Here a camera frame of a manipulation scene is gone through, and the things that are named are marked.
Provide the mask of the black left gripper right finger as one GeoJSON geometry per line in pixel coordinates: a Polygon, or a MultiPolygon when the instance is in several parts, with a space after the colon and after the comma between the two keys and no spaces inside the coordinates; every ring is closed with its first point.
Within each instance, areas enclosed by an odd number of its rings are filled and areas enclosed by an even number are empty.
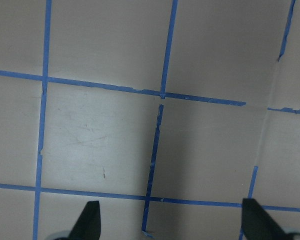
{"type": "Polygon", "coordinates": [[[300,240],[300,232],[286,232],[253,198],[244,198],[241,228],[247,240],[300,240]]]}

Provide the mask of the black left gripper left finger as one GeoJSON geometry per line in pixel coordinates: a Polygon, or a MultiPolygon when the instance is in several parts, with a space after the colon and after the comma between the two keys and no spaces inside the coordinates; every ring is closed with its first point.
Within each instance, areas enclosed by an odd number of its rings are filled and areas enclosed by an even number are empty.
{"type": "Polygon", "coordinates": [[[99,240],[100,236],[100,203],[88,201],[67,238],[69,240],[99,240]]]}

